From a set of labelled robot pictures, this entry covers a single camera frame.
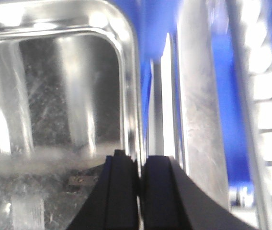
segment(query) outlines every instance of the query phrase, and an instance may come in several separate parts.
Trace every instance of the metal container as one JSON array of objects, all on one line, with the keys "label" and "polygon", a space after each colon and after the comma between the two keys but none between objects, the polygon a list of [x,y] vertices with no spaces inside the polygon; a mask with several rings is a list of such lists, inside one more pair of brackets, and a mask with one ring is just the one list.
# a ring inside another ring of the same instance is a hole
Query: metal container
[{"label": "metal container", "polygon": [[0,229],[66,229],[106,155],[141,162],[137,57],[103,0],[0,3]]}]

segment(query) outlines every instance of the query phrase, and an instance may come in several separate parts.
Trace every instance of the metal plate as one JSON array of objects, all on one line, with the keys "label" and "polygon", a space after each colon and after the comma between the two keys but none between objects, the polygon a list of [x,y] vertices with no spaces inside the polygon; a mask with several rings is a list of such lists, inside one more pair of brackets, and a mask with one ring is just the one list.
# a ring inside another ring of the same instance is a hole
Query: metal plate
[{"label": "metal plate", "polygon": [[105,1],[0,3],[0,230],[63,230],[94,185],[70,178],[141,162],[135,50]]}]

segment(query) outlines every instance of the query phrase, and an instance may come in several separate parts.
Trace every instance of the stainless steel tray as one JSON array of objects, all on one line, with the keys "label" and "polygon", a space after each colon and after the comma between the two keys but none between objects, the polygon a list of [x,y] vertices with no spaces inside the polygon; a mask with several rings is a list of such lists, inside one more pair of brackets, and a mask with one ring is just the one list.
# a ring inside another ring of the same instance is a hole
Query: stainless steel tray
[{"label": "stainless steel tray", "polygon": [[106,1],[0,3],[0,229],[65,229],[94,185],[71,176],[114,149],[141,162],[136,49]]}]

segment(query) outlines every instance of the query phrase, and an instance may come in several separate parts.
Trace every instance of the scratched metal surface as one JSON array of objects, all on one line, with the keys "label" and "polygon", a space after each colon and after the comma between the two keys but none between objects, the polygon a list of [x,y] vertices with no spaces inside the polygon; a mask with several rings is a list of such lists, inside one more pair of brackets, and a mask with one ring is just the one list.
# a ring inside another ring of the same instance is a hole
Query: scratched metal surface
[{"label": "scratched metal surface", "polygon": [[[77,191],[70,191],[67,186],[69,175],[98,176],[100,167],[94,171],[86,169],[103,162],[104,158],[95,159],[95,154],[105,156],[112,154],[114,149],[120,148],[117,55],[113,47],[102,38],[92,35],[70,35],[69,39],[71,41],[69,40],[68,43],[73,42],[77,46],[78,53],[74,54],[77,59],[74,61],[82,67],[75,66],[75,68],[82,73],[77,73],[75,69],[65,69],[63,63],[65,60],[61,54],[71,51],[72,48],[70,47],[69,51],[65,50],[63,45],[68,46],[67,41],[62,41],[60,37],[29,39],[13,45],[14,49],[18,48],[20,51],[25,72],[26,89],[19,91],[27,92],[30,124],[25,126],[31,130],[33,149],[26,153],[26,148],[23,148],[24,143],[21,142],[18,146],[19,142],[16,142],[15,148],[11,149],[11,154],[15,158],[11,161],[7,160],[8,153],[0,149],[0,217],[4,220],[0,221],[2,223],[0,229],[14,229],[12,212],[5,211],[7,204],[12,202],[11,197],[23,197],[29,194],[38,195],[44,201],[46,230],[65,229],[93,188],[93,186],[81,186]],[[6,51],[10,47],[11,43],[0,43],[0,58],[7,57]],[[72,89],[67,89],[65,85],[67,84],[65,77],[69,76],[67,71],[74,74],[75,84],[81,86],[80,91],[76,92],[80,89],[76,86],[74,92],[71,91]],[[5,75],[0,76],[0,91],[13,91],[14,87],[17,86],[6,82]],[[67,99],[69,94],[72,97],[71,101]],[[14,100],[15,95],[2,95],[3,97],[0,98],[5,117],[16,116],[16,108],[20,108],[13,107],[7,102]],[[86,97],[89,97],[89,100],[80,102],[85,107],[80,111],[72,100]],[[79,110],[77,115],[73,114],[76,110]],[[75,134],[72,132],[81,135],[83,130],[71,130],[69,123],[76,122],[77,125],[82,126],[83,123],[88,122],[86,120],[88,114],[92,114],[94,119],[94,133],[91,133],[91,136],[84,136],[85,142],[79,143],[79,140],[73,139],[77,136],[73,136]],[[15,120],[11,122],[8,127],[14,125]],[[95,152],[90,152],[88,147],[90,141],[94,141]],[[23,154],[29,155],[32,161],[24,162]],[[65,162],[73,157],[79,161],[80,156],[83,156],[81,163],[73,160]]]},{"label": "scratched metal surface", "polygon": [[185,1],[178,28],[180,98],[186,171],[229,209],[211,36],[205,0]]}]

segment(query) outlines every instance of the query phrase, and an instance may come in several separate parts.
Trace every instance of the blue surface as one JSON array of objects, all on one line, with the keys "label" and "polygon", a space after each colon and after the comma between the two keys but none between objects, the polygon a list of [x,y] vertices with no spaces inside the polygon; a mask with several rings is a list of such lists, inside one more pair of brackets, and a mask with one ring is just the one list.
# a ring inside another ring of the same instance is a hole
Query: blue surface
[{"label": "blue surface", "polygon": [[[144,131],[147,129],[150,94],[150,60],[158,60],[163,52],[166,34],[175,34],[180,0],[113,0],[133,23],[137,32],[141,65]],[[270,19],[272,23],[272,0]],[[227,171],[231,186],[250,184],[247,142],[235,76],[230,35],[212,37],[220,116]]]},{"label": "blue surface", "polygon": [[250,183],[250,173],[230,35],[213,36],[212,45],[229,184],[241,186]]},{"label": "blue surface", "polygon": [[181,0],[113,0],[135,27],[139,44],[143,130],[147,133],[150,61],[162,56],[167,33],[176,33]]}]

